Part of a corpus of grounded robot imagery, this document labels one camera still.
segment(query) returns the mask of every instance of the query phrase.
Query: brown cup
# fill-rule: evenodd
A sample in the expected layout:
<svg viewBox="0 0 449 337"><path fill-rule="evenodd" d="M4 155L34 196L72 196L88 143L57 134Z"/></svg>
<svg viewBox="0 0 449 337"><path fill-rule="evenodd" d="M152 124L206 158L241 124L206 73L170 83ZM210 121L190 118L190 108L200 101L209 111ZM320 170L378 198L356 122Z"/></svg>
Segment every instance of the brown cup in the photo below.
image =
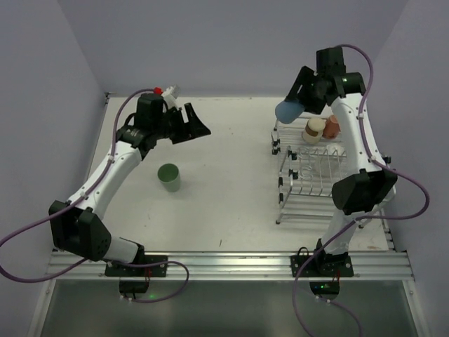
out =
<svg viewBox="0 0 449 337"><path fill-rule="evenodd" d="M323 130L323 137L326 139L334 139L340 133L340 125L337 117L334 115L326 119L326 127Z"/></svg>

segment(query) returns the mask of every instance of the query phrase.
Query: white tabletop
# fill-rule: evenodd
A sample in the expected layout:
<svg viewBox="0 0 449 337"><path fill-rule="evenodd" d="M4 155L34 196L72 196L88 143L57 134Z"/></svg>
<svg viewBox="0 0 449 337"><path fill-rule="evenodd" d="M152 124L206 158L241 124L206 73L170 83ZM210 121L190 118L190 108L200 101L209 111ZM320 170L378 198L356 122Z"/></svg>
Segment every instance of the white tabletop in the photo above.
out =
<svg viewBox="0 0 449 337"><path fill-rule="evenodd" d="M211 136L172 145L160 140L128 176L103 219L112 235L149 251L286 251L315 247L329 218L275 224L277 159L271 154L274 107L281 98L180 98L191 102ZM111 98L93 159L106 155L114 116L124 98ZM122 114L135 111L132 100ZM164 190L158 168L174 163L182 186ZM357 230L352 251L388 250L380 221Z"/></svg>

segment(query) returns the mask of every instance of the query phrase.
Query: green cup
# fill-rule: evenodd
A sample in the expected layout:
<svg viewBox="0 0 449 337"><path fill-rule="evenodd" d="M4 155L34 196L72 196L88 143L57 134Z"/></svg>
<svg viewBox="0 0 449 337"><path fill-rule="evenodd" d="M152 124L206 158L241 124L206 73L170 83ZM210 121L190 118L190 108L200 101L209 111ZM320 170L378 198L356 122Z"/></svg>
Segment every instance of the green cup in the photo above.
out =
<svg viewBox="0 0 449 337"><path fill-rule="evenodd" d="M157 178L169 192L176 192L181 186L180 170L174 164L164 164L157 171Z"/></svg>

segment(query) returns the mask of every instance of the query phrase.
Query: beige cup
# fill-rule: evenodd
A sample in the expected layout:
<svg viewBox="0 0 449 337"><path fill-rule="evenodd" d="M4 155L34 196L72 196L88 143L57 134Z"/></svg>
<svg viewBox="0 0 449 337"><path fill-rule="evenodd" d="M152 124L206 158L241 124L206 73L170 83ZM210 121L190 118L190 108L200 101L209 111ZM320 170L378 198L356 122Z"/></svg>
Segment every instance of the beige cup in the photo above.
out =
<svg viewBox="0 0 449 337"><path fill-rule="evenodd" d="M313 145L320 141L326 123L323 119L313 117L307 121L307 125L302 132L302 139Z"/></svg>

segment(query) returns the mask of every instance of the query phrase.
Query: gray wall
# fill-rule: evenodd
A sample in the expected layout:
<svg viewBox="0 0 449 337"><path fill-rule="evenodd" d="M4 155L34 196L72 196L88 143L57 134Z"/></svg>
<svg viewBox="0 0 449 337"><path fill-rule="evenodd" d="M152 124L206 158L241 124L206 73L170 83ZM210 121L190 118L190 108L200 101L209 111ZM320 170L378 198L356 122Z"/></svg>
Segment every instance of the gray wall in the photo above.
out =
<svg viewBox="0 0 449 337"><path fill-rule="evenodd" d="M420 298L435 336L449 330L448 55L449 2L410 0L375 62L368 99L382 149L397 169L422 181L431 205L420 218L392 224L396 243L410 254ZM412 213L422 193L399 181L390 214Z"/></svg>
<svg viewBox="0 0 449 337"><path fill-rule="evenodd" d="M56 0L0 6L0 236L41 218L83 180L104 96ZM43 225L0 251L22 277L46 271ZM0 277L0 336L25 336L42 284Z"/></svg>
<svg viewBox="0 0 449 337"><path fill-rule="evenodd" d="M103 88L177 83L194 95L284 95L301 66L315 66L315 51L335 44L375 57L407 2L59 1Z"/></svg>

